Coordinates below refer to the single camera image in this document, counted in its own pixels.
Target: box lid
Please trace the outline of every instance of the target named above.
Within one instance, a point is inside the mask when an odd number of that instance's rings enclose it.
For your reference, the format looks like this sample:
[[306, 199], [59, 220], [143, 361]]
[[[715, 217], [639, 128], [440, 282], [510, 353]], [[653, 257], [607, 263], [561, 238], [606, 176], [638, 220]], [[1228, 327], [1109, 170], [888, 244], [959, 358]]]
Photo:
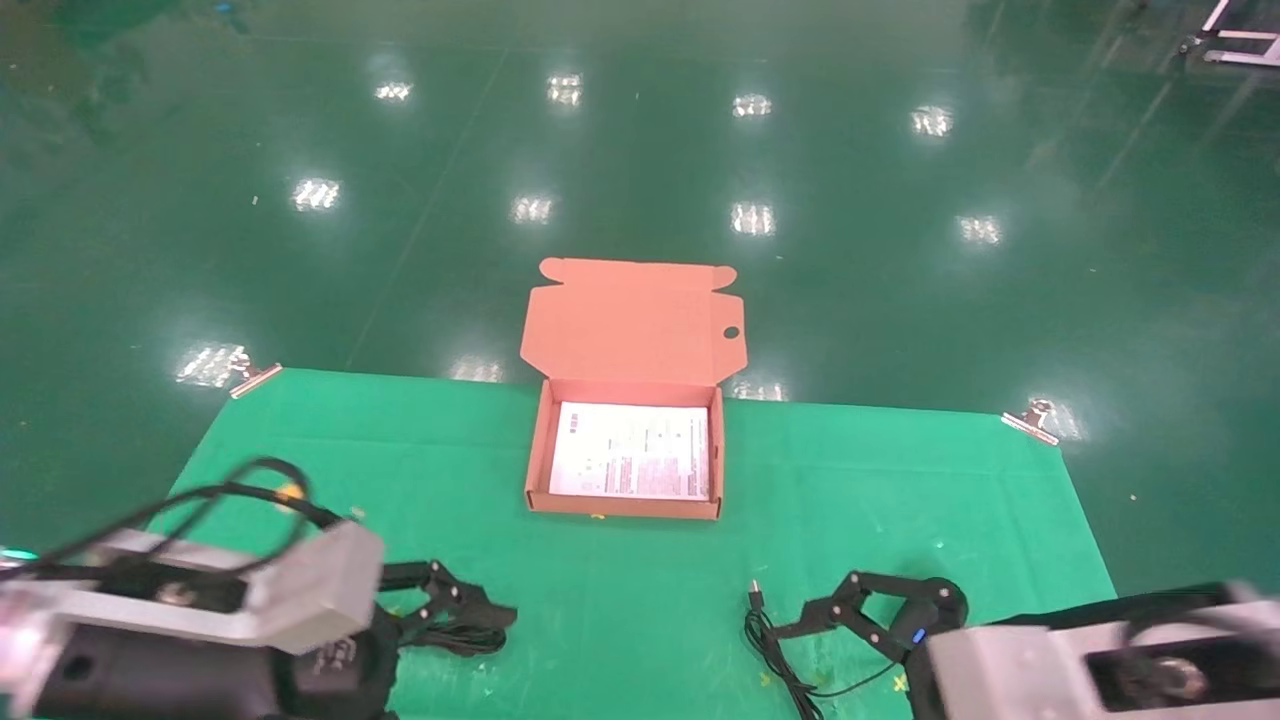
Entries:
[[714, 386], [746, 366], [742, 299], [724, 265], [548, 258], [520, 356], [552, 379]]

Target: black cable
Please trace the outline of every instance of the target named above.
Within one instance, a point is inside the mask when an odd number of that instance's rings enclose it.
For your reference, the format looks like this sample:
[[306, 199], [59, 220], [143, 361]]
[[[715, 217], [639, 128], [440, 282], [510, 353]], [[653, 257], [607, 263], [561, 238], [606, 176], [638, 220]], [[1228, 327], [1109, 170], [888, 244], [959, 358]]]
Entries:
[[[42, 573], [47, 573], [50, 575], [59, 575], [59, 579], [63, 579], [67, 574], [78, 574], [79, 579], [101, 580], [106, 577], [110, 577], [111, 573], [123, 571], [127, 568], [143, 565], [159, 557], [161, 553], [169, 550], [175, 542], [178, 542], [179, 539], [184, 538], [188, 533], [191, 533], [191, 530], [195, 529], [195, 527], [200, 524], [209, 515], [209, 512], [214, 509], [218, 501], [229, 495], [250, 497], [265, 502], [271, 502], [275, 505], [282, 505], [284, 507], [296, 511], [298, 516], [294, 520], [293, 527], [288, 537], [285, 537], [284, 542], [276, 546], [276, 548], [270, 553], [251, 560], [248, 562], [244, 562], [238, 568], [230, 568], [227, 570], [219, 570], [216, 573], [209, 573], [193, 580], [193, 584], [198, 585], [216, 584], [219, 582], [225, 582], [228, 579], [237, 578], [243, 573], [248, 573], [259, 568], [262, 568], [265, 565], [269, 565], [270, 562], [274, 562], [282, 555], [292, 550], [293, 546], [296, 546], [302, 539], [302, 536], [306, 532], [307, 523], [311, 523], [319, 528], [325, 528], [342, 519], [338, 515], [328, 510], [324, 510], [321, 507], [317, 507], [316, 505], [312, 505], [306, 500], [285, 497], [276, 493], [275, 491], [255, 486], [246, 486], [239, 482], [242, 478], [244, 478], [256, 469], [271, 470], [274, 473], [284, 475], [293, 484], [298, 487], [303, 498], [310, 497], [311, 495], [311, 483], [310, 480], [307, 480], [302, 470], [297, 468], [297, 465], [293, 465], [292, 462], [287, 462], [284, 460], [279, 460], [276, 457], [257, 457], [232, 470], [223, 479], [221, 483], [193, 488], [178, 493], [175, 496], [172, 496], [169, 498], [165, 498], [160, 502], [155, 502], [152, 505], [142, 507], [141, 510], [137, 510], [136, 512], [125, 518], [122, 518], [120, 520], [116, 520], [115, 523], [109, 524], [101, 530], [97, 530], [78, 541], [70, 542], [63, 547], [44, 553], [32, 562], [0, 570], [0, 582], [15, 579], [19, 577], [40, 579]], [[160, 515], [161, 512], [165, 512], [168, 510], [172, 510], [173, 507], [200, 498], [204, 498], [204, 502], [200, 503], [200, 506], [196, 507], [196, 510], [193, 510], [187, 518], [184, 518], [183, 521], [179, 523], [178, 527], [172, 533], [169, 533], [161, 541], [156, 542], [155, 544], [142, 551], [141, 553], [122, 556], [115, 561], [113, 561], [111, 564], [101, 568], [83, 568], [77, 570], [68, 570], [63, 565], [63, 562], [65, 562], [67, 560], [70, 560], [86, 552], [95, 544], [102, 542], [104, 539], [111, 537], [113, 534], [120, 530], [147, 523], [152, 520], [155, 516]]]
[[746, 634], [746, 642], [755, 648], [755, 652], [760, 653], [769, 671], [777, 675], [787, 687], [787, 692], [791, 693], [791, 702], [795, 705], [801, 720], [824, 720], [822, 708], [818, 707], [814, 698], [832, 698], [851, 693], [879, 679], [895, 666], [893, 662], [890, 662], [881, 670], [858, 680], [847, 688], [819, 693], [817, 685], [805, 683], [796, 675], [795, 669], [791, 667], [791, 664], [787, 662], [786, 656], [782, 653], [782, 644], [773, 633], [773, 621], [764, 612], [763, 593], [759, 589], [751, 589], [748, 593], [748, 598], [751, 607], [746, 611], [746, 618], [742, 620], [742, 632]]
[[434, 623], [401, 639], [401, 647], [439, 647], [453, 655], [490, 655], [507, 644], [507, 630], [479, 628], [453, 621]]

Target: cardboard box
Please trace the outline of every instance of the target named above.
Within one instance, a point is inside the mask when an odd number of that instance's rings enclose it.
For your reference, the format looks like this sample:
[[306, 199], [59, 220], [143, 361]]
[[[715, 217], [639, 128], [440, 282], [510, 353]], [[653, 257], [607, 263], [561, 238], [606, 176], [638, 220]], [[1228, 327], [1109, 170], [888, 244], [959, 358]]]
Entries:
[[[548, 258], [559, 284], [529, 293], [520, 355], [543, 380], [525, 498], [539, 512], [719, 518], [724, 497], [724, 407], [719, 382], [746, 366], [742, 299], [714, 292], [728, 266]], [[708, 409], [709, 500], [553, 495], [561, 402]]]

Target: green cloth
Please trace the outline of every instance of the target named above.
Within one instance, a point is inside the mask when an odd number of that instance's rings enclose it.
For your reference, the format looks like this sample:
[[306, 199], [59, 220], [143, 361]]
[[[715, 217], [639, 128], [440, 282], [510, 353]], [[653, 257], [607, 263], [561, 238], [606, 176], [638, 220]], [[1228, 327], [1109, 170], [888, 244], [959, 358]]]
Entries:
[[[316, 502], [361, 514], [388, 561], [439, 559], [520, 609], [497, 655], [406, 651], [403, 717], [794, 717], [742, 637], [753, 578], [778, 624], [854, 569], [950, 578], [972, 623], [1114, 597], [1060, 452], [995, 416], [726, 401], [724, 507], [710, 523], [530, 512], [536, 405], [531, 387], [288, 369], [227, 404], [174, 491], [284, 457]], [[285, 525], [232, 498], [193, 538], [264, 551]], [[844, 630], [785, 648], [828, 691], [886, 664]], [[909, 717], [897, 674], [823, 701], [827, 716]]]

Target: metal frame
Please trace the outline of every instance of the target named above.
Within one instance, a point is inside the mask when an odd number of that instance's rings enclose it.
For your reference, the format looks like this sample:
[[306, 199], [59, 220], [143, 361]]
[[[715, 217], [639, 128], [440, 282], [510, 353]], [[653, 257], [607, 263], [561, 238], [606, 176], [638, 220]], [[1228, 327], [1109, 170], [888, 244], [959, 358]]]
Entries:
[[1263, 53], [1235, 53], [1229, 50], [1208, 50], [1204, 53], [1204, 60], [1208, 63], [1242, 63], [1245, 65], [1265, 65], [1270, 68], [1280, 68], [1280, 33], [1275, 32], [1253, 32], [1247, 29], [1213, 29], [1217, 20], [1221, 19], [1222, 13], [1226, 12], [1226, 6], [1230, 5], [1231, 0], [1219, 0], [1217, 6], [1210, 13], [1208, 19], [1201, 26], [1199, 32], [1194, 36], [1188, 37], [1178, 51], [1187, 54], [1192, 47], [1202, 45], [1206, 40], [1211, 37], [1224, 37], [1228, 40], [1254, 40], [1254, 41], [1270, 41], [1271, 45]]

